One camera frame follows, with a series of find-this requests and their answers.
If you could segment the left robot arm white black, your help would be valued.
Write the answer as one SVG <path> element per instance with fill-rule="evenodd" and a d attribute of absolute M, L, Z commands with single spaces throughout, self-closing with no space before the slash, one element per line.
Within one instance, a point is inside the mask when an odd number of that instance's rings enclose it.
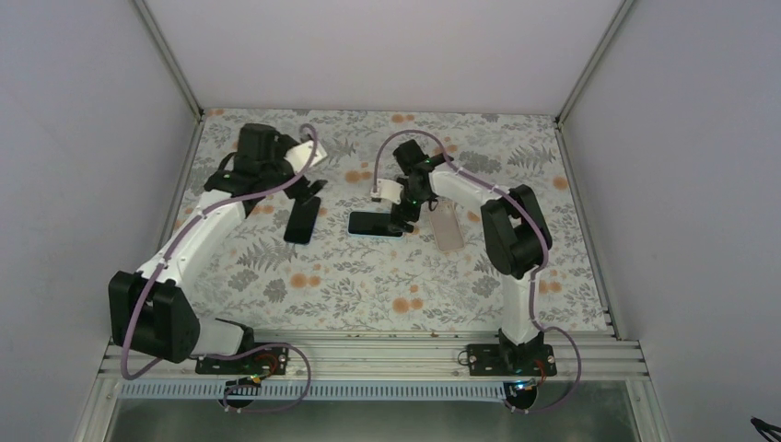
<path fill-rule="evenodd" d="M 250 329 L 229 320 L 200 317 L 187 297 L 213 254 L 262 200 L 283 192 L 307 203 L 325 185 L 306 172 L 327 153 L 315 128 L 301 126 L 301 139 L 272 126 L 247 123 L 237 149 L 208 177 L 192 212 L 165 245 L 133 272 L 117 272 L 109 282 L 111 333 L 122 348 L 179 363 L 217 356 L 235 373 L 249 370 L 256 347 Z"/>

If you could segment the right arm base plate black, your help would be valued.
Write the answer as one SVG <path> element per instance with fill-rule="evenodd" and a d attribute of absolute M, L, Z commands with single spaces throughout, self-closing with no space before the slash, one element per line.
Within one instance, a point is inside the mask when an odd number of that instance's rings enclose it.
<path fill-rule="evenodd" d="M 553 377 L 558 374 L 553 347 L 546 343 L 469 344 L 467 367 L 473 377 Z"/>

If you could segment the dark blue phone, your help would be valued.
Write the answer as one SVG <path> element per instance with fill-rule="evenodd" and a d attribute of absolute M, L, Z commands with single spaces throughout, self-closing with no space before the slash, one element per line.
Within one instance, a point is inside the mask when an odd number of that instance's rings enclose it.
<path fill-rule="evenodd" d="M 298 245 L 309 244 L 320 208 L 320 197 L 311 197 L 306 202 L 296 200 L 287 221 L 284 241 Z"/>

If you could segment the beige phone case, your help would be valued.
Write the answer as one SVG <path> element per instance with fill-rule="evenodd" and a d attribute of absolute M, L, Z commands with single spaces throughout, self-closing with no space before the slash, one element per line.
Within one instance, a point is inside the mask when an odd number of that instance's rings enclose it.
<path fill-rule="evenodd" d="M 453 202 L 445 200 L 431 203 L 426 208 L 437 248 L 444 253 L 462 250 L 465 247 L 460 223 Z"/>

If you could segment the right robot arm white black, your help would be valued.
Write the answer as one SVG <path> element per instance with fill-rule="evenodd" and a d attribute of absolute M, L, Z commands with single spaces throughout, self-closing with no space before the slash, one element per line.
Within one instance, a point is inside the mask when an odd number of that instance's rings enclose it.
<path fill-rule="evenodd" d="M 402 175 L 391 198 L 390 231 L 412 232 L 423 205 L 441 198 L 479 211 L 486 256 L 503 276 L 500 366 L 508 374 L 520 375 L 544 360 L 543 333 L 532 320 L 531 290 L 526 284 L 533 271 L 547 263 L 553 240 L 533 190 L 526 185 L 490 184 L 456 166 L 445 154 L 425 154 L 415 141 L 399 145 L 393 156 Z"/>

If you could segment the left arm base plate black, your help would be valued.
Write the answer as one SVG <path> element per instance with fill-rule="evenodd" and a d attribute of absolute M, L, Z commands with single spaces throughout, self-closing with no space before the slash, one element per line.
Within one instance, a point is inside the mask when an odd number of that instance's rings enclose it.
<path fill-rule="evenodd" d="M 198 375 L 226 376 L 282 376 L 286 373 L 289 350 L 286 347 L 274 347 L 236 360 L 220 360 L 205 357 L 196 361 L 195 373 Z"/>

